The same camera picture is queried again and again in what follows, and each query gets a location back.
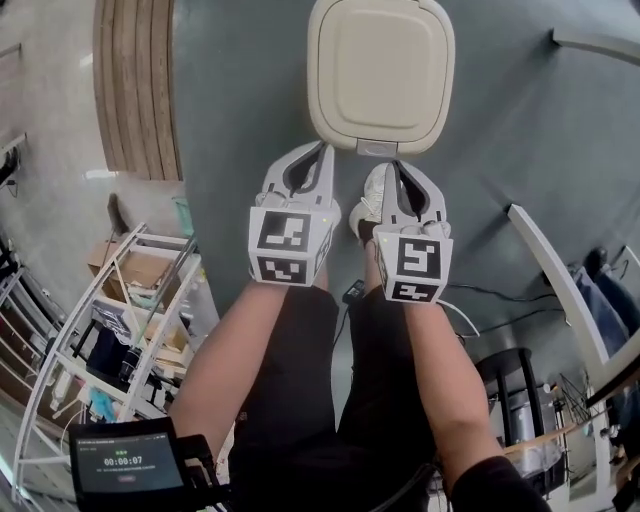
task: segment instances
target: timer display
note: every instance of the timer display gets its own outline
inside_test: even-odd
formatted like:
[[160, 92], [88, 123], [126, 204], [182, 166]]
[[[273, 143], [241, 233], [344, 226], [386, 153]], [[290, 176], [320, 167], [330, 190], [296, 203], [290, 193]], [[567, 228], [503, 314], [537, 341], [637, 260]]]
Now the timer display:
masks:
[[80, 481], [87, 493], [127, 493], [182, 487], [166, 434], [79, 439]]

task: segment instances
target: blue jeans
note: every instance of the blue jeans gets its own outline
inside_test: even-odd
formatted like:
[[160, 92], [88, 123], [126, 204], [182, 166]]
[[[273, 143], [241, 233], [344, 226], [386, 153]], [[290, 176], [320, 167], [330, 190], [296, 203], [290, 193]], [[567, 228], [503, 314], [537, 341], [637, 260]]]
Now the blue jeans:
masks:
[[612, 357], [629, 338], [620, 317], [609, 300], [607, 300], [604, 292], [587, 275], [584, 267], [578, 270], [573, 276], [573, 280], [587, 303], [589, 311], [591, 311], [609, 357]]
[[633, 295], [611, 273], [606, 265], [595, 278], [595, 283], [629, 331], [629, 337], [640, 329], [640, 309]]

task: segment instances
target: black stool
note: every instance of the black stool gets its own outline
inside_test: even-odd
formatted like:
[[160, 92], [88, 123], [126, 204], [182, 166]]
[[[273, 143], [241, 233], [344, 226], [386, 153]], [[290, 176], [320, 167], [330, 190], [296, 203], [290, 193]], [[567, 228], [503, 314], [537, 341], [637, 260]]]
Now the black stool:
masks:
[[540, 437], [544, 435], [544, 425], [542, 423], [542, 409], [540, 407], [540, 397], [538, 396], [536, 379], [533, 375], [533, 369], [531, 368], [531, 350], [528, 348], [510, 348], [496, 352], [476, 364], [476, 369], [485, 383], [493, 380], [498, 382], [498, 399], [502, 407], [505, 446], [511, 446], [513, 444], [513, 429], [509, 411], [509, 393], [507, 391], [505, 377], [520, 368], [522, 368], [522, 373], [524, 374], [529, 403], [531, 404], [533, 431], [536, 437]]

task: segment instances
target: container lid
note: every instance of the container lid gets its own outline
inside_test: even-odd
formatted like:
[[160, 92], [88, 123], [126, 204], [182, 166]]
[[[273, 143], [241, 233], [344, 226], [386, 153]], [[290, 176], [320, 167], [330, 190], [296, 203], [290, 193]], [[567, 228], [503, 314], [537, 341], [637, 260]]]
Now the container lid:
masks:
[[319, 0], [309, 25], [314, 126], [360, 153], [421, 153], [444, 126], [454, 59], [451, 22], [432, 0]]

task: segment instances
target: black shorts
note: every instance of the black shorts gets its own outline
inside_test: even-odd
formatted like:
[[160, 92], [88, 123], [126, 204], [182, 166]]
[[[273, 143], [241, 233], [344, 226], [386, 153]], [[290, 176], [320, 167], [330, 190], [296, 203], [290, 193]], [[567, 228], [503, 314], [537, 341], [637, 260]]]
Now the black shorts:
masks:
[[236, 423], [229, 462], [239, 508], [254, 500], [286, 508], [306, 495], [306, 509], [369, 510], [432, 461], [401, 304], [378, 288], [351, 305], [349, 318], [353, 381], [336, 431], [338, 306], [319, 288], [288, 292]]

